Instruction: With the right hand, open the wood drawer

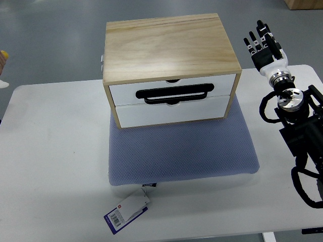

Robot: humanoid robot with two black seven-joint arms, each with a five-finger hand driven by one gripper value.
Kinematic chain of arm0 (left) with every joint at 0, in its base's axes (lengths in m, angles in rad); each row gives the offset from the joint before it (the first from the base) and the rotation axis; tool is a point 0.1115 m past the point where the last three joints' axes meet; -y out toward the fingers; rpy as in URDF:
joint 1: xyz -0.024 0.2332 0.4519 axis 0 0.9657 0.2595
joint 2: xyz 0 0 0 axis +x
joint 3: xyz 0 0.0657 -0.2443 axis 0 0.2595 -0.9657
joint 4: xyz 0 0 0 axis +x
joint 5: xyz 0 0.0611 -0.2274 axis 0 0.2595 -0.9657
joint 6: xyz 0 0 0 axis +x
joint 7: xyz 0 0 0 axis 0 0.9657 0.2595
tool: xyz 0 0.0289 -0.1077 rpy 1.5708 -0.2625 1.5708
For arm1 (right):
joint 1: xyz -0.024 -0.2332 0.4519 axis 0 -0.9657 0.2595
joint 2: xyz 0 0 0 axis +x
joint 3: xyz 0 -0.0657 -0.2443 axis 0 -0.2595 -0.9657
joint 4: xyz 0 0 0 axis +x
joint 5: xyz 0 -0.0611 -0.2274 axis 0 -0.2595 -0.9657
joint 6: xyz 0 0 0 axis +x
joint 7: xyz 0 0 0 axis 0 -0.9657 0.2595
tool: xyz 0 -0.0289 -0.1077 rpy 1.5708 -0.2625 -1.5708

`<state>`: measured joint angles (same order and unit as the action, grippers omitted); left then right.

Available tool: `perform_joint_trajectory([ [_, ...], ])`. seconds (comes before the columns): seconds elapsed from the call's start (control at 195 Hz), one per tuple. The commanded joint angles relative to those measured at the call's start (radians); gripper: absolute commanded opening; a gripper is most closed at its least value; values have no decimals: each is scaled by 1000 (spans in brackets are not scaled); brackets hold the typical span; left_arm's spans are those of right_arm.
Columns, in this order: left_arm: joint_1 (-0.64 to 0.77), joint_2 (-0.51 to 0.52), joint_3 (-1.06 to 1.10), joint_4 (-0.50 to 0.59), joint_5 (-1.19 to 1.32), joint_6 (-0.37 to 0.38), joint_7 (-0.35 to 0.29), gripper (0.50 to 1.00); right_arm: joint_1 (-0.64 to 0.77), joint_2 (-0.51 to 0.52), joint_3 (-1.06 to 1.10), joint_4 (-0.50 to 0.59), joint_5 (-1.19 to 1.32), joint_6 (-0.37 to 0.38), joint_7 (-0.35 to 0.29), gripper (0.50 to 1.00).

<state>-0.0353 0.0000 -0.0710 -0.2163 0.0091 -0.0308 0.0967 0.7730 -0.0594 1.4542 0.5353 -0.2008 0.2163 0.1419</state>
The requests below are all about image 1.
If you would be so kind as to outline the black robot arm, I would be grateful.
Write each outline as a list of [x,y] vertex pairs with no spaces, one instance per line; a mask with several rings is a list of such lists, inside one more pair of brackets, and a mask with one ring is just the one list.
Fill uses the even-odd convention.
[[322,94],[313,85],[297,89],[294,80],[288,71],[275,72],[269,79],[274,90],[262,99],[259,114],[267,123],[283,124],[280,134],[295,157],[293,185],[308,206],[321,209],[322,201],[307,195],[299,174],[322,182]]

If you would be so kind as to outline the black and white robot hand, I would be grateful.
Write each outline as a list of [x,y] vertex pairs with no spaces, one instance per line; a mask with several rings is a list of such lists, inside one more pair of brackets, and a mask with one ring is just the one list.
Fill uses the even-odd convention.
[[243,39],[255,68],[263,76],[268,75],[270,71],[275,73],[279,69],[286,69],[288,65],[287,56],[274,38],[268,25],[262,20],[258,20],[256,30],[260,41],[252,31],[249,32],[251,43],[248,38]]

